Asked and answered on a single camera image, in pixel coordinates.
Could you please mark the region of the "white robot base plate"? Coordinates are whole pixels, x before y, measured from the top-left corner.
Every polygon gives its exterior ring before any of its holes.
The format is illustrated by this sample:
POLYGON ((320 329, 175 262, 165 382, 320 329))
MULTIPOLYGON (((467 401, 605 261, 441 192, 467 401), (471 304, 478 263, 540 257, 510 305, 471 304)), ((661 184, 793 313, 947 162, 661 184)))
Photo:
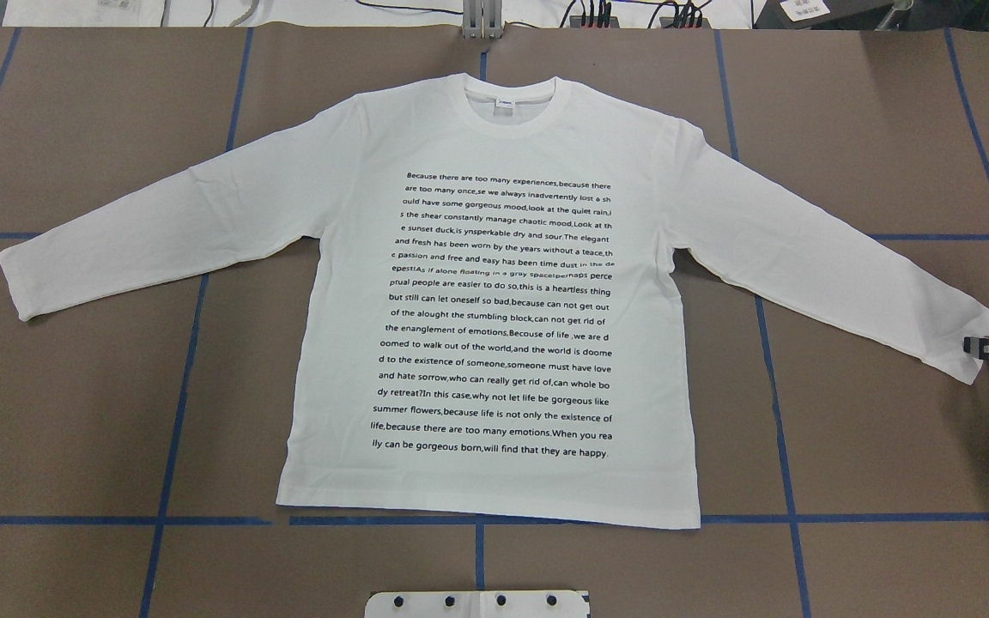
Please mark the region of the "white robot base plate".
POLYGON ((365 617, 589 617, 588 593, 537 591, 385 591, 365 617))

